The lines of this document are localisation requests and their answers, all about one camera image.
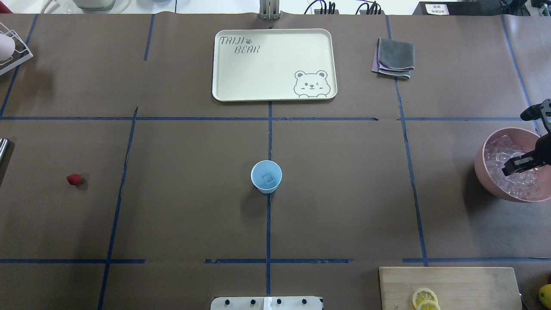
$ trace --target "brown table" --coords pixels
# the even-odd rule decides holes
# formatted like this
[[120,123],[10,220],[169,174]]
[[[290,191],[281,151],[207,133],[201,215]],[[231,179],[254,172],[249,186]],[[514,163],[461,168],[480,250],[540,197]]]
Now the brown table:
[[[0,15],[35,57],[0,77],[0,307],[208,309],[216,296],[380,308],[379,266],[512,266],[531,310],[551,202],[499,200],[474,155],[551,97],[548,18]],[[223,29],[325,28],[333,100],[221,103]],[[370,72],[416,45],[410,81]],[[271,158],[271,196],[250,169]],[[75,188],[65,177],[80,173]]]

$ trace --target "folded cloth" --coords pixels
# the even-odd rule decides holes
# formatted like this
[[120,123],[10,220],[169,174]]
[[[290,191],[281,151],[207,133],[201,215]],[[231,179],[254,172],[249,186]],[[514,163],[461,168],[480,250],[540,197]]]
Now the folded cloth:
[[415,69],[415,45],[379,38],[373,56],[372,71],[395,77],[411,77]]

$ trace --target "lemon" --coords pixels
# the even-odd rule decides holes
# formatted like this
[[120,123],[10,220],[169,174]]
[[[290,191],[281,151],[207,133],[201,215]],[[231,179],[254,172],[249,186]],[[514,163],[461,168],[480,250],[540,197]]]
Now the lemon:
[[412,296],[413,308],[417,309],[417,307],[424,301],[434,301],[434,303],[438,305],[438,298],[436,298],[436,294],[434,294],[433,291],[431,291],[426,287],[422,287],[413,293],[413,296]]
[[544,285],[539,289],[539,301],[548,308],[551,309],[551,284]]
[[440,310],[440,306],[432,300],[425,300],[424,302],[420,303],[417,308],[417,310]]

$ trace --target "lemon slice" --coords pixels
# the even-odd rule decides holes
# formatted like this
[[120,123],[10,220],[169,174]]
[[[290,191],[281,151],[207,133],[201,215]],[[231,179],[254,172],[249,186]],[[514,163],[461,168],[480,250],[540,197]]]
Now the lemon slice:
[[425,300],[417,306],[417,310],[440,310],[440,306],[432,300]]
[[424,301],[434,301],[434,303],[438,305],[438,298],[436,298],[436,294],[434,294],[433,291],[429,290],[426,287],[422,287],[413,293],[413,296],[412,296],[413,308],[417,309],[417,307]]

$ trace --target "bear drawing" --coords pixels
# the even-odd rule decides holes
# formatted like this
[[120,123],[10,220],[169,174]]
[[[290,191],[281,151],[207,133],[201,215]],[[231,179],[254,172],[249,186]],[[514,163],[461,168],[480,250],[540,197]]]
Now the bear drawing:
[[327,72],[319,70],[316,73],[295,73],[295,93],[299,98],[327,98],[331,90],[327,83]]

